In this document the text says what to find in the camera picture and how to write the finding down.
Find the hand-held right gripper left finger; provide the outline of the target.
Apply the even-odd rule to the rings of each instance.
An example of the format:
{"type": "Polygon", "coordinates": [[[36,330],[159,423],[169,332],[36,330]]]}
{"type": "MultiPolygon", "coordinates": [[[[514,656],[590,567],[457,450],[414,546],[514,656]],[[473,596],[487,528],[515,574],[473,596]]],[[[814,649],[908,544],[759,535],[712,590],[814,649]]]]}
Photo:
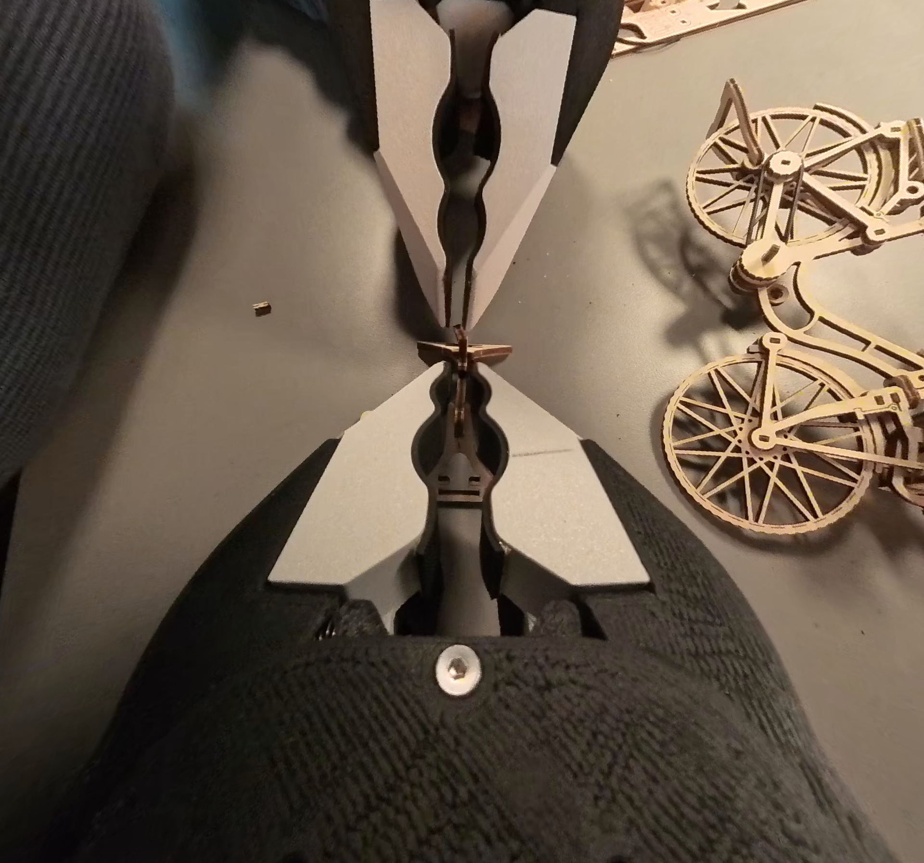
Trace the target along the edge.
{"type": "Polygon", "coordinates": [[[343,433],[269,573],[271,585],[368,601],[395,631],[398,611],[421,588],[415,555],[430,497],[413,453],[442,376],[442,364],[431,366],[343,433]]]}

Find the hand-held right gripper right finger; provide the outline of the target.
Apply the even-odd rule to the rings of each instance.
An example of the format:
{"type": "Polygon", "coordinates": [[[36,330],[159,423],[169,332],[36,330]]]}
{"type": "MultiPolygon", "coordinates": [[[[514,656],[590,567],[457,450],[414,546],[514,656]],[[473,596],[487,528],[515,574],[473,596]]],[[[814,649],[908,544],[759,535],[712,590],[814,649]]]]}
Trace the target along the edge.
{"type": "Polygon", "coordinates": [[[472,425],[487,473],[480,570],[498,635],[522,635],[554,601],[650,587],[574,430],[483,363],[472,373],[472,425]]]}

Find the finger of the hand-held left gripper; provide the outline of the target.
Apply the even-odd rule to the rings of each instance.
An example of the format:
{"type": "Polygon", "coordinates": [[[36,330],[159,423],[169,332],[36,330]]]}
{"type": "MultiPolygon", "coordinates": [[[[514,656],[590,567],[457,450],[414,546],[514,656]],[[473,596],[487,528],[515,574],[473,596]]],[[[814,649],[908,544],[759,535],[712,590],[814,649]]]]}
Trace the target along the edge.
{"type": "Polygon", "coordinates": [[[491,164],[479,188],[483,234],[467,277],[465,323],[477,326],[555,174],[555,145],[576,17],[536,9],[502,34],[487,75],[491,164]]]}
{"type": "Polygon", "coordinates": [[[374,160],[422,293],[448,326],[440,224],[446,182],[437,119],[454,80],[450,36],[418,0],[370,0],[378,147],[374,160]]]}

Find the wooden bicycle model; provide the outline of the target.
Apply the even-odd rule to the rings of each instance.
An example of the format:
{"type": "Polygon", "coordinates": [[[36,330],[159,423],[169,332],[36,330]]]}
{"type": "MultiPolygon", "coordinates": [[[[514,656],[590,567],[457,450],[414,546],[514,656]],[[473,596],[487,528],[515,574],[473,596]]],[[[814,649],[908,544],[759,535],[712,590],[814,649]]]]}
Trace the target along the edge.
{"type": "Polygon", "coordinates": [[[922,234],[922,118],[871,124],[822,103],[752,111],[728,80],[686,197],[738,249],[729,285],[766,329],[666,403],[679,489],[760,535],[825,531],[873,486],[921,510],[922,350],[823,308],[807,274],[922,234]]]}

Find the person's upper body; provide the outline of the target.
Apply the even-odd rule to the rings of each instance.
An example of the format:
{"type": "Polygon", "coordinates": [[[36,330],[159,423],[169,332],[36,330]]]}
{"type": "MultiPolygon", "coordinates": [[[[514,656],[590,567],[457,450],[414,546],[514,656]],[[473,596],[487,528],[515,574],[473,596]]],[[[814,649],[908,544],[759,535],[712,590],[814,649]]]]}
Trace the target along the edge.
{"type": "Polygon", "coordinates": [[[1,481],[61,409],[163,172],[152,0],[1,0],[1,481]]]}

